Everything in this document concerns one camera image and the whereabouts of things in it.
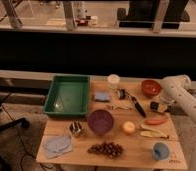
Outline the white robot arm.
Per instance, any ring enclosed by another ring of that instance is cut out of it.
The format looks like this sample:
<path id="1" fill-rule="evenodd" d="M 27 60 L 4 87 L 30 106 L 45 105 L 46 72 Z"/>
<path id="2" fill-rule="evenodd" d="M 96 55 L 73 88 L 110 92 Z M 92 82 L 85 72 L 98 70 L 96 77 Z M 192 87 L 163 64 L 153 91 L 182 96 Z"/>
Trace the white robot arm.
<path id="1" fill-rule="evenodd" d="M 187 75 L 164 77 L 161 80 L 163 88 L 161 98 L 166 102 L 176 101 L 196 124 L 196 98 L 187 91 L 190 85 L 191 80 Z M 191 154 L 188 171 L 196 171 L 196 145 Z"/>

